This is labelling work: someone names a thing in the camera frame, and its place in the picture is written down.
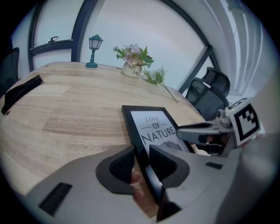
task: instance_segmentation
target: black strap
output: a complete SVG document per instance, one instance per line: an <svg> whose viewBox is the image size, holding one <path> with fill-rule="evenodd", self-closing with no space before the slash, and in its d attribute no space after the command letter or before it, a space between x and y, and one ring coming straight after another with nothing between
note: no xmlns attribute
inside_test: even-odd
<svg viewBox="0 0 280 224"><path fill-rule="evenodd" d="M32 78L31 80L27 81L26 83L23 83L11 90L9 90L5 94L5 104L1 110L3 115L8 115L8 110L25 94L30 92L35 87L39 86L42 83L42 79L39 75Z"/></svg>

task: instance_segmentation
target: teal lamp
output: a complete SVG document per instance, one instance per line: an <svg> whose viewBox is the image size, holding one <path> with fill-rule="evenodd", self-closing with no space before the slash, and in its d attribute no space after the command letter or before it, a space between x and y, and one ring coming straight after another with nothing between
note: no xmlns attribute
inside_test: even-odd
<svg viewBox="0 0 280 224"><path fill-rule="evenodd" d="M97 63L95 63L95 51L99 49L100 45L102 44L103 40L97 34L93 37L89 38L89 49L92 50L91 53L91 61L86 63L87 68L97 68Z"/></svg>

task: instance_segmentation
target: white flower pot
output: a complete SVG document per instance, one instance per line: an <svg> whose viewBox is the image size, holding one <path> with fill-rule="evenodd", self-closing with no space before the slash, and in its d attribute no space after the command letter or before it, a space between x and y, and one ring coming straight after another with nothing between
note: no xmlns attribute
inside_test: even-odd
<svg viewBox="0 0 280 224"><path fill-rule="evenodd" d="M124 63L122 67L122 74L139 79L141 77L142 67L138 65L130 66L127 61Z"/></svg>

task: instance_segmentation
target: black picture frame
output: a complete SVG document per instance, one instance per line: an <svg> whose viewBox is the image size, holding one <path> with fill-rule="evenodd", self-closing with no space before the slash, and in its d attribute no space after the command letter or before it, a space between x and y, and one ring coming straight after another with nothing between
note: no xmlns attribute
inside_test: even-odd
<svg viewBox="0 0 280 224"><path fill-rule="evenodd" d="M122 106L123 118L125 120L127 132L131 144L134 146L135 156L138 161L139 167L142 171L143 177L145 178L145 181L149 187L149 190L156 204L159 204L161 200L162 190L163 190L162 185L159 179L157 178L157 176L155 175L155 173L153 172L153 169L151 168L148 154L142 143L140 134L137 130L131 111L162 111L164 112L164 114L166 115L166 117L169 119L169 121L171 122L171 124L174 126L176 130L178 129L178 125L176 124L174 119L171 117L171 115L167 112L167 110L164 107L133 106L133 105ZM186 144L188 150L194 153L194 150L191 147L190 143L186 141L184 141L184 143Z"/></svg>

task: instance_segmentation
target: chair backrest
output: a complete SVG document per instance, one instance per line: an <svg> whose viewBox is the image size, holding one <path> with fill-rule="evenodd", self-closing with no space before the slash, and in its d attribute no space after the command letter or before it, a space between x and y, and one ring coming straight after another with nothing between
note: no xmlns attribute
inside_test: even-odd
<svg viewBox="0 0 280 224"><path fill-rule="evenodd" d="M231 83L228 77L217 69L207 67L206 74L202 77L208 85L218 89L225 97L228 96Z"/></svg>
<svg viewBox="0 0 280 224"><path fill-rule="evenodd" d="M205 84L204 80L194 78L186 99L197 109L206 121L216 118L219 109L228 107L228 100L215 87Z"/></svg>
<svg viewBox="0 0 280 224"><path fill-rule="evenodd" d="M19 48L12 49L0 63L0 98L18 81Z"/></svg>

